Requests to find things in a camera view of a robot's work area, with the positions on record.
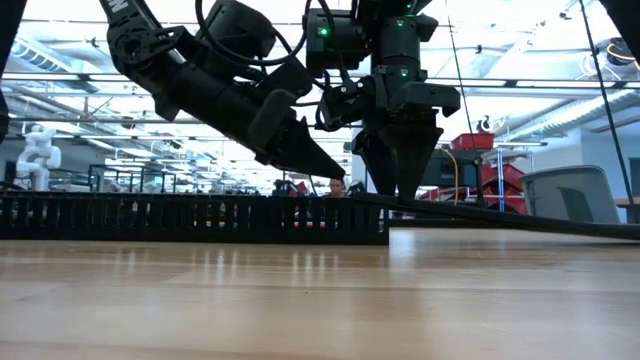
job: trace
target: desk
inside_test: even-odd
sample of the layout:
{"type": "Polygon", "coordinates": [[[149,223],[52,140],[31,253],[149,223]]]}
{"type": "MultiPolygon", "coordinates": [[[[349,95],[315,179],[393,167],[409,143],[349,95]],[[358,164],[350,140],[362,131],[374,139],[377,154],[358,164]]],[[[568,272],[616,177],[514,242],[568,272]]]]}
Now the desk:
{"type": "MultiPolygon", "coordinates": [[[[635,204],[635,209],[638,211],[638,215],[640,216],[640,197],[634,197],[633,203],[635,204]]],[[[627,224],[637,224],[636,219],[633,218],[633,212],[631,211],[631,204],[629,203],[629,199],[618,199],[616,200],[616,206],[625,209],[627,212],[627,224]]]]}
{"type": "Polygon", "coordinates": [[[637,359],[638,243],[394,230],[390,247],[0,242],[0,358],[637,359]]]}

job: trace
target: black cable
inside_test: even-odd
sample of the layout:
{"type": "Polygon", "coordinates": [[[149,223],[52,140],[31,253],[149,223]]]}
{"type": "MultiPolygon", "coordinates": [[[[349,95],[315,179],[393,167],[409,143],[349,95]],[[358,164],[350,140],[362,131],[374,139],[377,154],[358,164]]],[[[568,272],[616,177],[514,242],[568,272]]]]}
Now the black cable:
{"type": "Polygon", "coordinates": [[[467,94],[464,90],[464,83],[462,81],[462,72],[460,71],[460,60],[458,59],[458,51],[456,50],[456,40],[453,36],[453,25],[451,25],[451,16],[449,15],[449,1],[444,1],[447,8],[447,22],[449,23],[449,34],[451,35],[451,46],[453,47],[453,57],[456,62],[456,70],[458,71],[458,81],[460,82],[460,92],[462,93],[462,103],[464,104],[464,111],[467,115],[467,124],[469,125],[469,135],[471,136],[471,143],[473,144],[473,151],[476,158],[479,158],[478,147],[476,146],[476,138],[473,133],[473,125],[471,125],[471,115],[469,115],[469,107],[467,106],[467,94]]]}
{"type": "MultiPolygon", "coordinates": [[[[449,25],[449,34],[451,35],[451,47],[453,48],[453,58],[456,62],[456,71],[458,72],[458,82],[460,82],[460,92],[462,93],[462,103],[464,104],[464,111],[467,116],[467,125],[469,126],[469,136],[471,136],[471,144],[473,146],[473,152],[476,158],[476,161],[479,162],[480,166],[476,167],[477,174],[480,174],[482,171],[482,159],[480,158],[480,153],[478,152],[478,147],[476,146],[476,136],[473,133],[473,125],[471,125],[471,115],[469,115],[469,106],[467,105],[467,94],[464,90],[464,82],[462,81],[462,71],[460,71],[460,60],[458,59],[458,50],[456,48],[456,40],[453,36],[453,25],[451,24],[451,15],[449,13],[449,1],[445,0],[445,7],[447,9],[447,22],[449,25]]],[[[482,194],[483,190],[481,187],[476,189],[478,193],[478,205],[484,206],[484,196],[482,194]]]]}
{"type": "Polygon", "coordinates": [[[587,30],[587,37],[589,38],[589,46],[591,47],[591,54],[593,55],[593,62],[598,74],[598,80],[600,81],[600,91],[602,92],[602,100],[604,100],[604,107],[607,112],[607,120],[609,120],[609,127],[611,128],[611,135],[613,137],[613,144],[616,148],[618,155],[618,162],[620,163],[620,170],[622,171],[622,178],[624,179],[624,187],[627,191],[627,198],[629,199],[630,211],[635,220],[638,222],[638,210],[635,207],[633,200],[633,194],[631,192],[631,183],[629,181],[629,175],[627,174],[627,166],[624,162],[624,156],[622,155],[622,148],[620,147],[620,140],[618,139],[618,131],[616,130],[615,123],[613,121],[613,112],[611,111],[611,104],[607,97],[607,90],[604,86],[604,78],[602,77],[602,70],[600,70],[600,64],[598,61],[598,51],[596,45],[593,42],[593,35],[591,33],[591,26],[589,26],[589,19],[587,17],[587,10],[584,6],[584,0],[580,0],[580,7],[582,9],[582,18],[584,19],[584,26],[587,30]]]}
{"type": "MultiPolygon", "coordinates": [[[[311,0],[307,0],[306,4],[305,4],[305,14],[309,13],[309,8],[311,7],[311,0]]],[[[287,54],[284,57],[281,57],[279,59],[271,59],[271,60],[256,60],[256,59],[252,59],[243,55],[240,55],[236,52],[233,52],[229,49],[227,49],[224,45],[222,45],[220,42],[218,42],[212,35],[211,33],[209,33],[209,30],[207,29],[207,22],[204,18],[204,14],[202,11],[202,0],[196,0],[195,1],[195,8],[196,8],[196,18],[198,20],[198,25],[200,27],[200,32],[202,33],[202,36],[204,36],[204,38],[209,42],[209,44],[211,45],[211,48],[229,58],[229,60],[237,62],[237,63],[241,63],[241,64],[248,64],[248,65],[255,65],[255,66],[276,66],[276,65],[281,65],[283,63],[285,63],[288,59],[298,55],[298,53],[300,52],[300,50],[302,50],[302,47],[304,46],[305,41],[307,40],[307,31],[306,28],[303,27],[302,29],[302,37],[300,38],[300,41],[298,42],[298,44],[296,45],[295,49],[293,49],[292,52],[290,52],[289,54],[287,54]]]]}
{"type": "Polygon", "coordinates": [[[318,196],[318,192],[316,191],[316,186],[313,184],[313,176],[309,175],[309,182],[311,182],[311,189],[313,189],[313,194],[318,196]]]}
{"type": "MultiPolygon", "coordinates": [[[[280,43],[282,44],[282,47],[285,49],[285,51],[287,51],[288,53],[292,53],[293,50],[291,49],[291,45],[289,45],[289,42],[287,41],[287,39],[284,38],[284,36],[282,36],[282,34],[280,33],[280,31],[278,31],[278,29],[273,28],[273,32],[276,34],[276,38],[278,40],[280,40],[280,43]]],[[[325,85],[322,85],[318,80],[316,79],[312,79],[311,81],[313,81],[313,85],[317,86],[318,88],[320,88],[320,90],[324,91],[327,87],[325,85]]]]}
{"type": "Polygon", "coordinates": [[[349,77],[349,72],[347,71],[347,67],[344,64],[344,58],[342,57],[342,48],[340,47],[339,41],[340,37],[336,33],[336,23],[333,19],[333,15],[331,14],[331,9],[329,9],[329,5],[327,5],[327,2],[325,0],[318,0],[318,2],[320,3],[320,7],[322,8],[324,16],[327,18],[327,25],[329,25],[329,36],[333,36],[331,39],[338,54],[338,62],[340,66],[338,70],[340,71],[340,78],[342,79],[343,83],[348,83],[351,81],[351,78],[349,77]]]}
{"type": "Polygon", "coordinates": [[[296,103],[293,107],[310,107],[320,105],[320,101],[311,101],[306,103],[296,103]]]}

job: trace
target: yellow cable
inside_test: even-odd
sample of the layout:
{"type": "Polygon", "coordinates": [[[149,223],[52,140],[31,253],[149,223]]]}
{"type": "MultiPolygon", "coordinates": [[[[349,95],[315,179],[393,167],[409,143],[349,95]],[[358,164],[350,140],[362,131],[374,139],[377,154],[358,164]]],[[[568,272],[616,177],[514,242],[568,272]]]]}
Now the yellow cable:
{"type": "Polygon", "coordinates": [[[609,44],[609,46],[607,46],[607,53],[615,58],[618,58],[620,60],[627,60],[627,61],[636,61],[636,58],[634,58],[633,56],[623,56],[620,54],[616,54],[613,51],[611,51],[611,49],[614,47],[615,45],[613,44],[609,44]]]}
{"type": "Polygon", "coordinates": [[[445,154],[449,155],[449,157],[451,158],[451,161],[453,161],[453,171],[455,171],[454,178],[455,178],[455,187],[456,187],[454,204],[458,205],[458,162],[456,161],[456,157],[453,156],[453,154],[451,154],[449,150],[447,149],[440,149],[440,150],[444,151],[445,154]]]}

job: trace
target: gray chair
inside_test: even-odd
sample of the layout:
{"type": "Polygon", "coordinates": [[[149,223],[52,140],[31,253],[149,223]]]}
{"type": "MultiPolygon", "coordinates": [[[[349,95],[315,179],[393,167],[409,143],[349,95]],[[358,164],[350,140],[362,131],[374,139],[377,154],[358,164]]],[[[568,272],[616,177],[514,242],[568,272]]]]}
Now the gray chair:
{"type": "Polygon", "coordinates": [[[619,224],[604,171],[571,166],[532,172],[521,178],[529,215],[597,224],[619,224]]]}

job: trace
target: white humanoid robot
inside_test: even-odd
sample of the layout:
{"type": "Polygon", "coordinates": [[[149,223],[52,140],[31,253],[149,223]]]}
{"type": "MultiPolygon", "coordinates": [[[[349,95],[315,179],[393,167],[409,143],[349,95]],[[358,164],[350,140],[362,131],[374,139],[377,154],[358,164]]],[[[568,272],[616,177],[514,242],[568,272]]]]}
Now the white humanoid robot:
{"type": "Polygon", "coordinates": [[[16,185],[25,190],[49,190],[49,169],[59,168],[62,160],[60,148],[51,143],[55,134],[55,129],[44,129],[40,125],[31,128],[25,136],[24,151],[16,162],[16,185]]]}

